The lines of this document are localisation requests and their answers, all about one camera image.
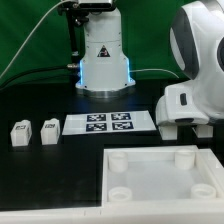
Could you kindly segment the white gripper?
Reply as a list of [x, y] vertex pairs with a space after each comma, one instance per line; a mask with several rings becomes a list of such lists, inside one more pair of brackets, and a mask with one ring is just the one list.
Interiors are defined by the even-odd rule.
[[206, 112], [193, 99], [193, 81], [169, 85], [156, 106], [158, 126], [213, 125], [224, 123], [224, 112]]

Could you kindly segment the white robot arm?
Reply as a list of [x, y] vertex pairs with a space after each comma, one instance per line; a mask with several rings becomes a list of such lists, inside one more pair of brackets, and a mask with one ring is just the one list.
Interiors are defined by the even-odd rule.
[[[105, 97], [135, 84], [122, 51], [121, 14], [112, 0], [79, 0], [87, 11], [85, 55], [80, 61], [84, 93]], [[177, 11], [170, 46], [186, 82], [165, 88], [156, 107], [159, 126], [224, 120], [224, 0], [196, 0]]]

